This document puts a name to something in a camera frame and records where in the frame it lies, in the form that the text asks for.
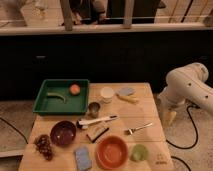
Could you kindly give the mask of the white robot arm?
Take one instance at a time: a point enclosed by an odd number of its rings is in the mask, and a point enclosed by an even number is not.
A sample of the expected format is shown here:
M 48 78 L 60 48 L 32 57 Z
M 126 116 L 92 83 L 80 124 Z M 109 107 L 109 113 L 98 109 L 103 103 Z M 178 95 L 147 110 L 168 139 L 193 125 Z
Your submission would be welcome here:
M 164 127 L 169 126 L 176 116 L 175 108 L 189 100 L 213 114 L 213 88 L 205 81 L 209 77 L 207 67 L 202 63 L 191 63 L 173 69 L 166 75 L 167 86 L 159 94 Z

